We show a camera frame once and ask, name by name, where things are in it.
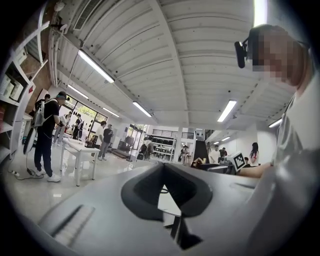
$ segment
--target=vr headset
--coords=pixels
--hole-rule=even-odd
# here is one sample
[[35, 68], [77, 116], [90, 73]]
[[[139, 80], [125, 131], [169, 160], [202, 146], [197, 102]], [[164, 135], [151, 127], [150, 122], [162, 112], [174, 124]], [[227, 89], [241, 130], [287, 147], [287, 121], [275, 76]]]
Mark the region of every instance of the vr headset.
[[262, 66], [263, 63], [259, 63], [259, 34], [261, 31], [271, 29], [272, 25], [260, 25], [250, 29], [249, 37], [245, 39], [242, 43], [235, 42], [235, 52], [238, 61], [238, 66], [243, 69], [246, 66], [246, 61], [252, 63], [253, 69], [258, 66]]

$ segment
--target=railing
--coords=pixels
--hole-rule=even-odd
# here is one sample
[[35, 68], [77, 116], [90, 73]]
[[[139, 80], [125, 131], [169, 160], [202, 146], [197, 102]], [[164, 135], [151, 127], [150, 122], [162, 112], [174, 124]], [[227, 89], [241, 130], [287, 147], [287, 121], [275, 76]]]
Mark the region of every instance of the railing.
[[208, 139], [215, 130], [205, 130], [205, 139]]
[[194, 135], [195, 134], [193, 132], [182, 132], [181, 138], [193, 140], [194, 139]]
[[[172, 130], [153, 129], [152, 135], [163, 136], [163, 137], [176, 137], [176, 136], [178, 136], [178, 132], [177, 131], [172, 131]], [[181, 138], [193, 140], [194, 139], [194, 133], [193, 132], [182, 132]]]
[[158, 129], [153, 129], [153, 135], [157, 136], [164, 136], [164, 137], [176, 137], [178, 135], [177, 131], [172, 131], [172, 130], [158, 130]]

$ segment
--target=gray plastic surface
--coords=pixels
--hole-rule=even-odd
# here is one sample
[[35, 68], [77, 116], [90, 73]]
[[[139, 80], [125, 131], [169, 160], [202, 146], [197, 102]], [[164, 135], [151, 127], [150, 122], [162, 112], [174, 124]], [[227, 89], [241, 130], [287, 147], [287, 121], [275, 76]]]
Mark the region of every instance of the gray plastic surface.
[[202, 240], [194, 247], [182, 250], [163, 223], [139, 219], [123, 204], [123, 184], [149, 166], [86, 186], [39, 225], [52, 234], [77, 206], [88, 205], [94, 214], [71, 246], [82, 255], [266, 255], [290, 237], [319, 189], [319, 151], [293, 155], [260, 180], [176, 166], [213, 191], [202, 214], [184, 219]]

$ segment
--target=fluorescent light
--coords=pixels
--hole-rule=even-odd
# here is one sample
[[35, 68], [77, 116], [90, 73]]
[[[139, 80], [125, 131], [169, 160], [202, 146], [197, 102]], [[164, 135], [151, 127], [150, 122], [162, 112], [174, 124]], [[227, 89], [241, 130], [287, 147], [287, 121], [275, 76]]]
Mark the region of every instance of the fluorescent light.
[[88, 63], [95, 71], [97, 71], [101, 76], [103, 76], [109, 83], [113, 83], [113, 80], [101, 67], [99, 67], [88, 55], [86, 55], [82, 50], [78, 51], [78, 55]]
[[218, 122], [223, 122], [226, 119], [226, 117], [229, 115], [229, 113], [234, 108], [236, 103], [237, 103], [236, 100], [229, 100], [228, 105], [226, 105], [225, 110], [220, 115]]
[[273, 122], [272, 124], [269, 125], [269, 128], [275, 127], [278, 124], [280, 124], [282, 122], [282, 118], [280, 118], [278, 121]]
[[86, 99], [89, 98], [88, 96], [84, 95], [82, 92], [78, 91], [76, 88], [73, 88], [70, 84], [68, 84], [68, 87], [74, 90], [76, 93], [80, 94], [82, 97], [85, 97]]
[[118, 116], [117, 114], [113, 113], [112, 111], [106, 109], [105, 107], [103, 107], [103, 109], [104, 109], [105, 111], [108, 111], [108, 112], [111, 113], [112, 115], [116, 116], [117, 118], [120, 117], [120, 116]]
[[149, 118], [151, 115], [136, 101], [132, 102], [138, 109], [140, 109], [143, 113], [145, 113]]
[[268, 4], [267, 0], [254, 0], [254, 24], [259, 26], [267, 23]]

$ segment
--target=white desk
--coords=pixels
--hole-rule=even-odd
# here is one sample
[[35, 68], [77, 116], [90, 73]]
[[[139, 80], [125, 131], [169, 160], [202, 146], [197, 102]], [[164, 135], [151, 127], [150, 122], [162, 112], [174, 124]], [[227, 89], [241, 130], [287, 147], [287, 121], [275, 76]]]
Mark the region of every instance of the white desk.
[[75, 178], [76, 178], [77, 187], [80, 186], [79, 167], [80, 167], [80, 163], [81, 163], [81, 157], [83, 156], [83, 154], [86, 154], [86, 153], [88, 153], [88, 154], [95, 153], [94, 154], [93, 171], [92, 171], [92, 179], [94, 180], [97, 158], [98, 158], [98, 153], [99, 153], [100, 149], [85, 147], [85, 144], [79, 140], [75, 140], [72, 138], [63, 138], [62, 139], [62, 149], [61, 149], [61, 159], [60, 159], [60, 171], [62, 171], [65, 150], [69, 151], [72, 155], [74, 155], [76, 157], [75, 158], [74, 174], [75, 174]]

